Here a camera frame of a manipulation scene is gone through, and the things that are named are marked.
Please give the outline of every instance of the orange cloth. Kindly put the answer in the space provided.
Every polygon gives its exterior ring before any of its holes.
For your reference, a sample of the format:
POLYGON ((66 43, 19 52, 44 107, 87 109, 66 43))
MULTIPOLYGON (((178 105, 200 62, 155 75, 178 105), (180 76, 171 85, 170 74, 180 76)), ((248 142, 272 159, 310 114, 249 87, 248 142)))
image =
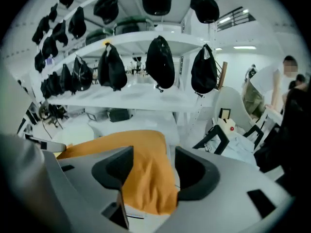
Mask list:
POLYGON ((171 214, 177 206, 174 172, 164 135, 137 130, 110 134, 68 148, 57 159, 134 146, 134 165, 123 187, 124 203, 151 214, 171 214))

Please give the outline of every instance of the gray machine surface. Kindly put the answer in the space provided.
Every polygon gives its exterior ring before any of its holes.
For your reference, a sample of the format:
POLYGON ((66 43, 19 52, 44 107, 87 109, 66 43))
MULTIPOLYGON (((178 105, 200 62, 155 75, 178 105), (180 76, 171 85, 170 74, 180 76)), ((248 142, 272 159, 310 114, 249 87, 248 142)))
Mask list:
MULTIPOLYGON (((134 163, 133 147, 58 161, 16 137, 0 136, 0 142, 9 187, 56 232, 127 231, 121 187, 134 163), (37 198, 44 199, 44 208, 36 206, 37 198)), ((267 232, 294 200, 253 166, 216 154, 176 147, 175 167, 178 205, 159 233, 267 232), (250 191, 263 194, 261 205, 270 203, 265 216, 250 191)))

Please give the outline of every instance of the white shirt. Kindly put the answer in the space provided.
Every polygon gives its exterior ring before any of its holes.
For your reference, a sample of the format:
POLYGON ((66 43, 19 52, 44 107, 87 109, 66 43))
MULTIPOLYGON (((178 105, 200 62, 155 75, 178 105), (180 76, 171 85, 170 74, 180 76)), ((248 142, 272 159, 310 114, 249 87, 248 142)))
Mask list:
POLYGON ((279 72, 281 77, 283 74, 283 63, 277 62, 270 66, 267 66, 257 72, 251 79, 252 85, 259 91, 261 95, 265 95, 268 91, 273 90, 274 82, 273 76, 276 72, 279 72))

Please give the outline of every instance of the cable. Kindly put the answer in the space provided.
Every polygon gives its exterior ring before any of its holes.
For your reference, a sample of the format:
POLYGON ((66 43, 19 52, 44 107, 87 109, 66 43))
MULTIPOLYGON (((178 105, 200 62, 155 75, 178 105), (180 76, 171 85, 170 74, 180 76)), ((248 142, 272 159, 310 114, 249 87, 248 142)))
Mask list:
POLYGON ((46 129, 45 127, 44 127, 44 129, 45 129, 46 133, 48 133, 49 137, 52 139, 52 137, 51 137, 51 135, 49 134, 49 132, 47 131, 47 129, 46 129))

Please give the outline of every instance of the white chair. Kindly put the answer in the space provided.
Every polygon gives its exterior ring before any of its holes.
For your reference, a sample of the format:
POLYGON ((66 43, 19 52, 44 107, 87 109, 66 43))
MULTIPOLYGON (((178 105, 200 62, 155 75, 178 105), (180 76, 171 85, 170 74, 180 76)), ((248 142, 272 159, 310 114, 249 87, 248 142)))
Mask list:
POLYGON ((263 132, 247 113, 242 97, 237 90, 227 86, 221 88, 214 106, 213 118, 216 123, 222 108, 231 110, 230 118, 236 123, 236 125, 245 130, 245 137, 250 136, 255 131, 259 134, 254 142, 256 148, 263 137, 263 132))

